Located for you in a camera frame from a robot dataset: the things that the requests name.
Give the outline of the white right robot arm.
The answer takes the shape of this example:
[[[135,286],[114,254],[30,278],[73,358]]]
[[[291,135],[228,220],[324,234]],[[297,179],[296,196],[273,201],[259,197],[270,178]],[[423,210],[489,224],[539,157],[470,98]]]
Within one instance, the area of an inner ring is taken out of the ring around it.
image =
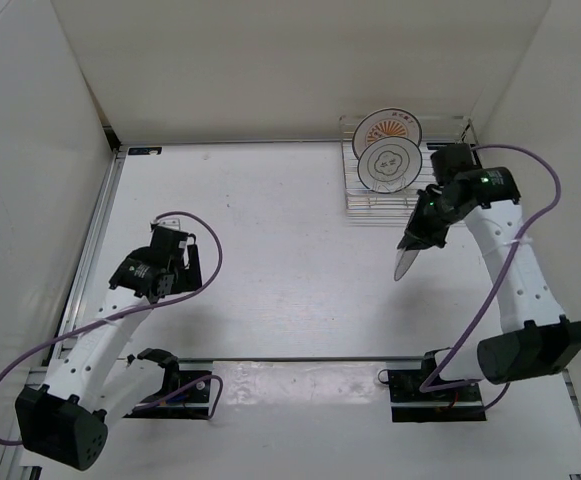
[[[491,291],[455,345],[433,352],[419,387],[440,400],[455,387],[494,385],[562,372],[581,351],[581,321],[571,321],[554,298],[526,232],[521,195],[504,167],[457,174],[419,191],[397,247],[395,279],[417,254],[446,244],[449,228],[464,223],[492,281]]]

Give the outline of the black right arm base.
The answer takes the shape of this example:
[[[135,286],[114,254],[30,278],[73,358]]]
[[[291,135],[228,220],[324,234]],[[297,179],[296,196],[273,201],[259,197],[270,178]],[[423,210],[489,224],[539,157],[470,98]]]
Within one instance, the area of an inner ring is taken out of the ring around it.
[[[485,422],[477,384],[429,393],[420,391],[425,375],[418,370],[387,370],[393,423]]]

